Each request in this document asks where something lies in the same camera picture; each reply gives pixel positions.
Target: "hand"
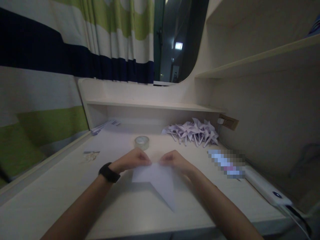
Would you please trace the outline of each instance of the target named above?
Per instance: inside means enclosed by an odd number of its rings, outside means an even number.
[[[190,162],[188,162],[177,150],[173,150],[171,152],[163,155],[159,161],[161,165],[164,166],[172,166],[176,169],[179,169],[183,174],[188,175],[197,169]]]
[[[109,165],[109,169],[115,173],[121,173],[125,170],[139,166],[151,165],[149,157],[140,148],[135,148]]]

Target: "forearm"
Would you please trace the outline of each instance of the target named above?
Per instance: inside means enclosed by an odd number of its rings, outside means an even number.
[[[187,174],[228,239],[263,239],[247,217],[198,169]]]
[[[84,239],[111,186],[99,175],[41,239]]]

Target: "power strip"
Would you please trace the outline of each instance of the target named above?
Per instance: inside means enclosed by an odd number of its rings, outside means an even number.
[[[283,193],[276,189],[271,183],[263,178],[251,166],[246,165],[246,179],[254,188],[272,205],[284,206],[292,205],[292,202]]]

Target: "light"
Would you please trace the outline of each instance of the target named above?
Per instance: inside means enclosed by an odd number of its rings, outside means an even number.
[[[182,50],[182,43],[176,42],[175,49]]]

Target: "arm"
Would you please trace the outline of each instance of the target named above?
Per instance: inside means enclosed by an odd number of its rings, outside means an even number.
[[[150,164],[151,161],[148,156],[141,149],[135,148],[111,163],[109,168],[120,174],[125,170]],[[113,183],[99,175],[41,239],[84,239],[90,230],[100,204],[112,185]]]
[[[263,239],[239,208],[176,150],[165,154],[160,163],[180,170],[190,179],[212,214],[215,224],[228,239]]]

